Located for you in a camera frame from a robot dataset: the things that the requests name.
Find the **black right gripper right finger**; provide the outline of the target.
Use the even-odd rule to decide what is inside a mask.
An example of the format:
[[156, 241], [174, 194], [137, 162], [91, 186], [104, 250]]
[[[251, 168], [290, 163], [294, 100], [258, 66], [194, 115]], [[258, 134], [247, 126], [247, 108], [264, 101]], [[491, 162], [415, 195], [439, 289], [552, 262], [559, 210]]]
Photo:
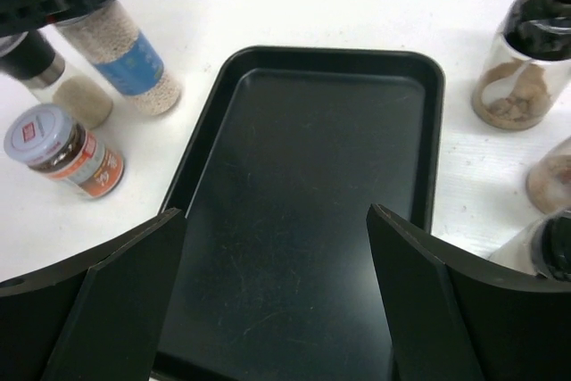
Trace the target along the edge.
[[570, 281], [500, 266], [380, 205], [367, 228], [400, 379], [569, 379]]

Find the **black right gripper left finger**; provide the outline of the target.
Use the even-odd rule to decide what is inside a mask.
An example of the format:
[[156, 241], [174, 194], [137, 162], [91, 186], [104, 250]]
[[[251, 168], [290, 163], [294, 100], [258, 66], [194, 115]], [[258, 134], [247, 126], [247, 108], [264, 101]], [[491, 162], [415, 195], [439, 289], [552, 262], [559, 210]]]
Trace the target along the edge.
[[184, 213], [1, 284], [3, 380], [146, 380], [178, 273]]

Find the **black top grinder bottle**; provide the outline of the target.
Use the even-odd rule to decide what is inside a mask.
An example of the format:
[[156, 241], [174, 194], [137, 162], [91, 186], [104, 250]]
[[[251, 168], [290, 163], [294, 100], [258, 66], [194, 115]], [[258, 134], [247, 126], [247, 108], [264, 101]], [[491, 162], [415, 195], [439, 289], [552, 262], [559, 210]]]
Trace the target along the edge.
[[57, 104], [88, 129], [101, 126], [112, 113], [112, 98], [37, 30], [1, 38], [1, 72], [20, 81], [40, 103]]

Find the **tall jar white beads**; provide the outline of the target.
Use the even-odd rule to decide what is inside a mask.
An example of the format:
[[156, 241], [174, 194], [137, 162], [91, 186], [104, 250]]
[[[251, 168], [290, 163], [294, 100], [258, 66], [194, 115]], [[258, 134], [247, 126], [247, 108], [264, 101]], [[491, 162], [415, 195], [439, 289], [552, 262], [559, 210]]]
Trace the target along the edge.
[[141, 113], [156, 116], [177, 104], [181, 84], [120, 2], [59, 22], [56, 29]]

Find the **orange label sauce jar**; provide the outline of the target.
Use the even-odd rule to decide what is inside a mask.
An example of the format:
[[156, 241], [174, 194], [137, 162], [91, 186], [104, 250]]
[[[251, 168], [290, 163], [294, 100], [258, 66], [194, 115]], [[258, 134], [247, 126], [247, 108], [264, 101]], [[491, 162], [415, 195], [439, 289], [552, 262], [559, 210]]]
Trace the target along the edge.
[[14, 161], [86, 198], [109, 194], [125, 162], [93, 132], [56, 104], [38, 104], [20, 115], [4, 136]]

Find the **black lid white powder jar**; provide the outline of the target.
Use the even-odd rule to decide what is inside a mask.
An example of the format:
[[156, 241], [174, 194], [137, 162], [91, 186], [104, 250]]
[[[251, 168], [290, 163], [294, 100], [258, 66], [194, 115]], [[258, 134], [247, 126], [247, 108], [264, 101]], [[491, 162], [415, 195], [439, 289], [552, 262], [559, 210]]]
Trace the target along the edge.
[[570, 208], [530, 224], [488, 260], [533, 277], [569, 282]]

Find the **pink lid glass jar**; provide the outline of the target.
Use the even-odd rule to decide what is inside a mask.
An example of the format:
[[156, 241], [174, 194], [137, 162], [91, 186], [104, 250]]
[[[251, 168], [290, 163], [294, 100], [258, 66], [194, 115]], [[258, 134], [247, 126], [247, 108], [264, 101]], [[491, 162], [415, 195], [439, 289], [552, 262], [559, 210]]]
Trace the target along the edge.
[[545, 214], [570, 206], [570, 137], [530, 169], [526, 192], [530, 202]]

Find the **black rectangular tray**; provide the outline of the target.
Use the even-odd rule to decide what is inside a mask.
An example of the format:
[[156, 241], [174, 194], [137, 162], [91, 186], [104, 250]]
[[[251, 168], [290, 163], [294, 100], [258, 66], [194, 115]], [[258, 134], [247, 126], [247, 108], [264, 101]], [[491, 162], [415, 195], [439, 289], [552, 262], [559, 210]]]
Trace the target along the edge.
[[394, 379], [366, 217], [431, 228], [443, 90], [414, 52], [230, 56], [163, 203], [187, 227], [154, 377]]

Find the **black knob lid spice jar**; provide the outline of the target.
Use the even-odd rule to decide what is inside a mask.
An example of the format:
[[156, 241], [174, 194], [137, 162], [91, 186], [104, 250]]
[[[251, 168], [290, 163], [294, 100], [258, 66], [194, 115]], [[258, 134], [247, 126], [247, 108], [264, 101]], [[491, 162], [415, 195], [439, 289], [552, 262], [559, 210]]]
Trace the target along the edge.
[[514, 0], [492, 41], [471, 103], [487, 124], [529, 129], [570, 82], [570, 0]]

